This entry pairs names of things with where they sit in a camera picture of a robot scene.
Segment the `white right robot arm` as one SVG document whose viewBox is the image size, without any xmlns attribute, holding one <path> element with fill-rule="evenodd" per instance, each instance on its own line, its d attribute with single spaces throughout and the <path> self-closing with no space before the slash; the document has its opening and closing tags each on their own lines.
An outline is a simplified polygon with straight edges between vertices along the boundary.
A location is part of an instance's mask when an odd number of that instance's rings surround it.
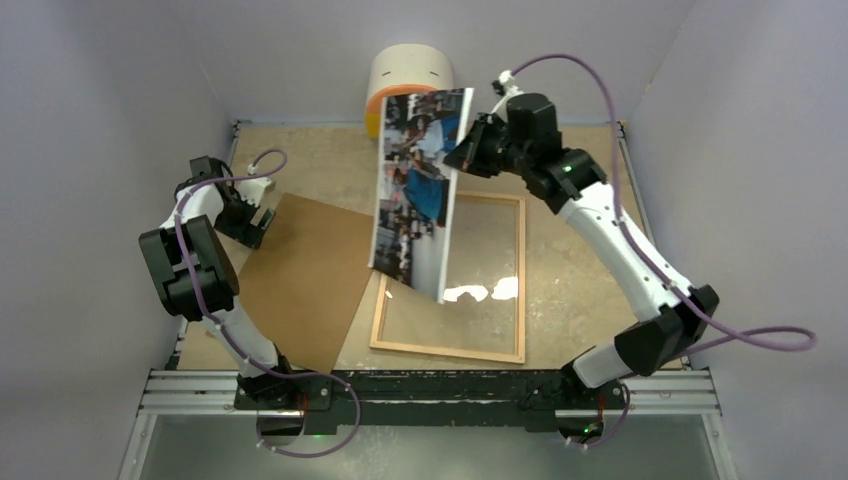
<svg viewBox="0 0 848 480">
<path fill-rule="evenodd" d="M 539 93 L 505 103 L 505 117 L 481 114 L 446 165 L 478 177 L 521 177 L 590 245 L 623 291 L 637 320 L 611 343 L 594 347 L 561 372 L 564 399 L 584 407 L 601 386 L 631 374 L 649 376 L 698 342 L 706 324 L 694 312 L 713 313 L 719 297 L 709 285 L 691 282 L 614 207 L 614 188 L 601 166 L 582 149 L 563 146 L 555 108 Z"/>
</svg>

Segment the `printed photo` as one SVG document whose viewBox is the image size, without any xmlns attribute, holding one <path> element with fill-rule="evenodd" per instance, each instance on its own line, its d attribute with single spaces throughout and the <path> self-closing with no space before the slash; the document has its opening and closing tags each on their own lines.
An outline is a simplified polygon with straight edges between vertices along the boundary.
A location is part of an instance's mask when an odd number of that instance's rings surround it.
<svg viewBox="0 0 848 480">
<path fill-rule="evenodd" d="M 471 88 L 390 95 L 377 136 L 369 265 L 442 302 L 458 172 L 446 158 L 464 139 Z"/>
</svg>

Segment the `brown hardboard backing board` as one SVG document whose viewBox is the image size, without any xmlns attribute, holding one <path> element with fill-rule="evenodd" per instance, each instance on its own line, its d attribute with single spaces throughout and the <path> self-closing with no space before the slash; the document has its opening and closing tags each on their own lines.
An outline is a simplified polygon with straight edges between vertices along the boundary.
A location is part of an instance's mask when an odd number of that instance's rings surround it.
<svg viewBox="0 0 848 480">
<path fill-rule="evenodd" d="M 220 238 L 259 331 L 295 366 L 330 372 L 365 292 L 373 217 L 290 193 L 258 249 Z"/>
</svg>

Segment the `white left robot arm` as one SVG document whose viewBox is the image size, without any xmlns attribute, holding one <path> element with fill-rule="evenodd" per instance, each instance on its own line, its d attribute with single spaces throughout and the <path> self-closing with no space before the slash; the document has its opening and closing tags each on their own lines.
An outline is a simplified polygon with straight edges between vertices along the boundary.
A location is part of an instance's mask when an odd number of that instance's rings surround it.
<svg viewBox="0 0 848 480">
<path fill-rule="evenodd" d="M 190 168 L 169 217 L 138 239 L 158 298 L 169 314 L 201 323 L 225 346 L 240 364 L 237 382 L 247 398 L 287 408 L 297 399 L 298 382 L 241 304 L 238 276 L 220 240 L 261 246 L 275 212 L 260 202 L 274 183 L 256 173 L 236 177 L 209 156 L 191 160 Z"/>
</svg>

